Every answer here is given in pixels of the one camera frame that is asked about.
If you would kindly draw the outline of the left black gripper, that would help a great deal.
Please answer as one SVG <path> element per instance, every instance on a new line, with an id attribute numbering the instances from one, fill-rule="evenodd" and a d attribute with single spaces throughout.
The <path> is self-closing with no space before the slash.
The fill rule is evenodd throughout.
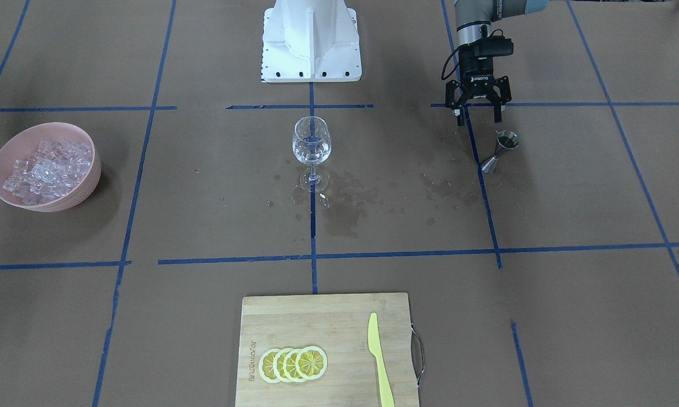
<path id="1" fill-rule="evenodd" d="M 445 84 L 445 107 L 456 116 L 456 124 L 464 126 L 464 104 L 473 98 L 487 98 L 493 105 L 494 123 L 502 121 L 502 111 L 512 100 L 510 78 L 495 78 L 491 84 L 492 61 L 482 52 L 481 45 L 461 45 L 458 48 L 459 81 Z"/>

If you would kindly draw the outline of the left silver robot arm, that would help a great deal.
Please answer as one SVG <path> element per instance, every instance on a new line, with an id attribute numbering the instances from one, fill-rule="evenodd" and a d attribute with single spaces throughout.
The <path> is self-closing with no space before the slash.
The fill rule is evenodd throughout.
<path id="1" fill-rule="evenodd" d="M 445 81 L 445 108 L 451 109 L 458 126 L 464 125 L 463 106 L 484 98 L 494 109 L 494 121 L 512 100 L 508 76 L 494 76 L 494 58 L 513 54 L 512 39 L 491 25 L 511 16 L 530 15 L 548 7 L 548 1 L 455 1 L 458 46 L 447 57 L 441 73 Z"/>

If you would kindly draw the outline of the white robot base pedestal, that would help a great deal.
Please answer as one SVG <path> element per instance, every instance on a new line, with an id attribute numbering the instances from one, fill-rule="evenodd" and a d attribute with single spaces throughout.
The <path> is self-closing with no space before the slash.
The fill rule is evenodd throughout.
<path id="1" fill-rule="evenodd" d="M 357 13 L 344 1 L 277 1 L 263 23 L 262 82 L 361 80 Z"/>

